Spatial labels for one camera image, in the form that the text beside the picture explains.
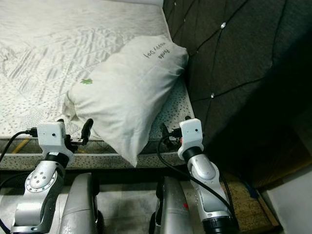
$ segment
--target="dark upholstered headboard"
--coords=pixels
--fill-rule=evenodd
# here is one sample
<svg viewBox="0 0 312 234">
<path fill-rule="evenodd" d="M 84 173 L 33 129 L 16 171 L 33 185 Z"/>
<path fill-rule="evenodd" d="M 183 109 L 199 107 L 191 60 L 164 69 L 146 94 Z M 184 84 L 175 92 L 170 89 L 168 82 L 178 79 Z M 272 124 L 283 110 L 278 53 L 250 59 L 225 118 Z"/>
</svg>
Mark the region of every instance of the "dark upholstered headboard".
<svg viewBox="0 0 312 234">
<path fill-rule="evenodd" d="M 204 145 L 239 162 L 312 101 L 312 1 L 165 0 Z"/>
</svg>

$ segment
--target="black cable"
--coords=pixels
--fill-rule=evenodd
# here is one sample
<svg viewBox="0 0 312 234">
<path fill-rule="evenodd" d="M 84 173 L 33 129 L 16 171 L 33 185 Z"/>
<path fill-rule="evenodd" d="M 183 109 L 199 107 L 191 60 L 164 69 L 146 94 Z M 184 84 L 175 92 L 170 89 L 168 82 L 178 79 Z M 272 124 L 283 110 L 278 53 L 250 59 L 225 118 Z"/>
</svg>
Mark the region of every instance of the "black cable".
<svg viewBox="0 0 312 234">
<path fill-rule="evenodd" d="M 5 155 L 5 153 L 8 151 L 10 145 L 12 144 L 13 140 L 18 136 L 18 135 L 21 135 L 21 134 L 27 134 L 26 131 L 22 131 L 22 132 L 18 132 L 16 133 L 14 136 L 11 137 L 11 139 L 9 140 L 9 142 L 6 144 L 3 152 L 1 153 L 1 156 L 0 156 L 0 163 Z M 9 181 L 11 178 L 8 178 L 6 179 L 3 183 L 0 184 L 0 189 L 2 187 L 2 185 L 4 183 L 6 183 L 7 181 Z M 10 230 L 6 227 L 6 225 L 2 222 L 2 220 L 0 219 L 0 227 L 3 229 L 3 231 L 6 233 L 6 234 L 10 234 Z"/>
<path fill-rule="evenodd" d="M 208 192 L 212 193 L 216 198 L 218 198 L 227 208 L 228 210 L 230 211 L 230 213 L 232 214 L 232 217 L 235 221 L 235 223 L 237 224 L 237 227 L 239 228 L 239 224 L 238 224 L 238 221 L 237 221 L 237 218 L 236 218 L 236 215 L 235 215 L 235 212 L 233 210 L 233 208 L 228 204 L 228 202 L 223 198 L 221 197 L 217 192 L 215 192 L 213 189 L 211 189 L 210 187 L 208 187 L 207 185 L 205 185 L 204 183 L 200 182 L 198 179 L 194 178 L 193 176 L 191 176 L 190 174 L 186 174 L 184 173 L 183 171 L 175 168 L 174 166 L 172 166 L 171 164 L 169 164 L 168 162 L 166 162 L 160 155 L 160 145 L 162 144 L 162 142 L 168 138 L 168 136 L 163 136 L 159 143 L 158 143 L 158 146 L 157 146 L 157 156 L 159 158 L 159 160 L 165 164 L 167 167 L 171 168 L 172 170 L 178 172 L 180 175 L 184 176 L 185 178 L 189 179 L 189 180 L 192 180 L 193 182 L 195 182 L 196 184 L 200 185 L 201 187 L 203 187 L 204 189 L 206 189 Z"/>
<path fill-rule="evenodd" d="M 228 195 L 230 206 L 232 207 L 233 211 L 235 212 L 234 205 L 233 205 L 233 200 L 232 200 L 232 195 L 231 195 L 231 191 L 230 191 L 228 182 L 226 181 L 226 179 L 225 179 L 225 177 L 224 177 L 224 175 L 222 173 L 220 173 L 220 177 L 221 177 L 221 180 L 224 183 L 224 187 L 225 187 L 226 193 Z"/>
<path fill-rule="evenodd" d="M 21 131 L 21 132 L 18 132 L 16 133 L 14 136 L 11 137 L 11 139 L 9 140 L 9 142 L 6 144 L 3 152 L 1 153 L 1 156 L 0 156 L 0 162 L 2 161 L 5 153 L 7 152 L 7 150 L 9 149 L 10 145 L 12 144 L 13 140 L 18 136 L 18 135 L 21 135 L 21 134 L 27 134 L 26 131 Z"/>
</svg>

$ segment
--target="pillow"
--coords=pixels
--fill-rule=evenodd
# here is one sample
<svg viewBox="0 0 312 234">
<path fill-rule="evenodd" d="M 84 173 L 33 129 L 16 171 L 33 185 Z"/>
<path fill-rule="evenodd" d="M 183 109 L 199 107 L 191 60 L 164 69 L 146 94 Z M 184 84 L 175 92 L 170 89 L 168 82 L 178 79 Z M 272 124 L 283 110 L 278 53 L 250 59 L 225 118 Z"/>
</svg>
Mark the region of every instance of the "pillow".
<svg viewBox="0 0 312 234">
<path fill-rule="evenodd" d="M 63 112 L 79 126 L 92 118 L 94 132 L 136 166 L 152 123 L 187 62 L 186 49 L 165 36 L 136 37 L 74 84 Z"/>
</svg>

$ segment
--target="tufted button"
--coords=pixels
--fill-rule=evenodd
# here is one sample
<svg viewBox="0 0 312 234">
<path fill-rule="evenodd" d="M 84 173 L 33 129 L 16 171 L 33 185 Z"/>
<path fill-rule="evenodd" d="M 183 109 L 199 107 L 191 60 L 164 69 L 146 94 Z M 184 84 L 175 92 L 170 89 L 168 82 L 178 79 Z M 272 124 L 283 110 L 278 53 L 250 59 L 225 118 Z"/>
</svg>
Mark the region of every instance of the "tufted button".
<svg viewBox="0 0 312 234">
<path fill-rule="evenodd" d="M 220 26 L 220 28 L 221 28 L 221 29 L 224 29 L 225 26 L 226 26 L 226 22 L 222 23 L 221 26 Z"/>
</svg>

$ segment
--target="mattress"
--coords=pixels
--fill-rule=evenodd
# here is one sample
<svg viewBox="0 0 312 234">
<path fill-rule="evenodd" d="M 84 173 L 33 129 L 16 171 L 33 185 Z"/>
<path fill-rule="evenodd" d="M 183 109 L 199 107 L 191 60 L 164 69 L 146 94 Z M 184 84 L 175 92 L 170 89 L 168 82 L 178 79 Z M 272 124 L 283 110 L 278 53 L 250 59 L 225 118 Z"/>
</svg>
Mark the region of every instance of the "mattress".
<svg viewBox="0 0 312 234">
<path fill-rule="evenodd" d="M 2 0 L 0 32 L 0 150 L 14 133 L 60 118 L 65 120 L 66 132 L 78 137 L 79 127 L 62 115 L 70 87 L 136 36 L 170 38 L 159 6 L 104 0 Z M 186 116 L 194 114 L 180 79 L 153 123 L 138 167 L 161 166 L 155 155 L 161 137 L 159 126 L 165 123 L 169 129 L 176 128 Z M 36 139 L 19 138 L 9 150 L 19 154 L 6 156 L 0 167 L 32 169 L 33 162 L 42 158 L 40 152 Z M 173 164 L 175 157 L 176 163 L 181 163 L 175 149 L 167 157 Z M 92 136 L 72 165 L 124 167 L 131 166 Z"/>
</svg>

